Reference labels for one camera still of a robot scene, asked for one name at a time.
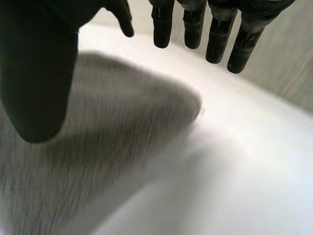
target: gray towel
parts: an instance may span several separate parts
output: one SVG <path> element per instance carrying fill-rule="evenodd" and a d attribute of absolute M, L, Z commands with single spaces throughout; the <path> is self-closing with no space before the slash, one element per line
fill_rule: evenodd
<path fill-rule="evenodd" d="M 89 53 L 75 68 L 67 119 L 54 140 L 30 145 L 0 105 L 0 231 L 54 235 L 200 110 L 180 84 Z"/>

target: wall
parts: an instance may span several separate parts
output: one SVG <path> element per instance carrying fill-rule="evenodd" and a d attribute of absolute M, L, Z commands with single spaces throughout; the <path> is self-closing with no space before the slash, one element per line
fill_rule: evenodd
<path fill-rule="evenodd" d="M 152 34 L 152 6 L 148 0 L 129 0 L 136 34 Z M 239 74 L 243 79 L 268 89 L 279 97 L 313 111 L 313 1 L 297 0 L 292 6 L 268 25 L 255 48 L 245 70 Z M 172 41 L 184 46 L 183 9 L 176 2 L 173 14 Z M 201 46 L 194 53 L 203 57 L 212 20 L 207 7 Z M 235 42 L 241 17 L 238 13 L 224 58 L 217 66 L 226 64 Z M 101 10 L 93 19 L 94 24 L 118 26 L 114 16 Z"/>

